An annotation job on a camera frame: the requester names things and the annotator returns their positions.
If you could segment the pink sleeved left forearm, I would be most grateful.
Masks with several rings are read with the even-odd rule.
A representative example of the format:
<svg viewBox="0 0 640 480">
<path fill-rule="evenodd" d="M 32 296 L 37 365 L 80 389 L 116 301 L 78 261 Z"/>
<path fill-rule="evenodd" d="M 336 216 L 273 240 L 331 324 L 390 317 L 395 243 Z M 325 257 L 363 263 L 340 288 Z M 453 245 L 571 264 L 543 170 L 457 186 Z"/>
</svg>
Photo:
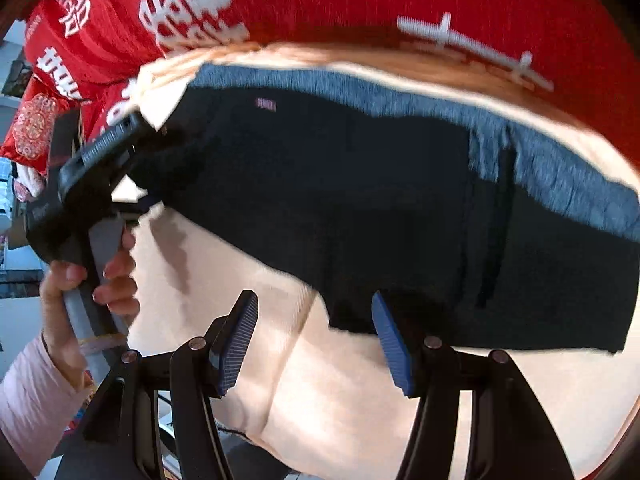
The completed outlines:
<svg viewBox="0 0 640 480">
<path fill-rule="evenodd" d="M 13 361 L 1 382 L 1 431 L 31 474 L 40 474 L 93 391 L 88 377 L 78 387 L 68 382 L 41 336 Z"/>
</svg>

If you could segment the left hand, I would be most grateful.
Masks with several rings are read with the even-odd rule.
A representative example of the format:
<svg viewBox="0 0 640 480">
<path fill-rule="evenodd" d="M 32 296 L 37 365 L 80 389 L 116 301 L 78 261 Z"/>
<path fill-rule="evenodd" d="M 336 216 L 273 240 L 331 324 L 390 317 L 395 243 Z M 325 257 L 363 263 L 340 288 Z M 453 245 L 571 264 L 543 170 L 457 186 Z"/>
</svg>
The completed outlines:
<svg viewBox="0 0 640 480">
<path fill-rule="evenodd" d="M 99 382 L 127 351 L 127 328 L 140 311 L 132 278 L 134 236 L 101 222 L 64 240 L 40 286 L 44 348 L 76 389 Z"/>
</svg>

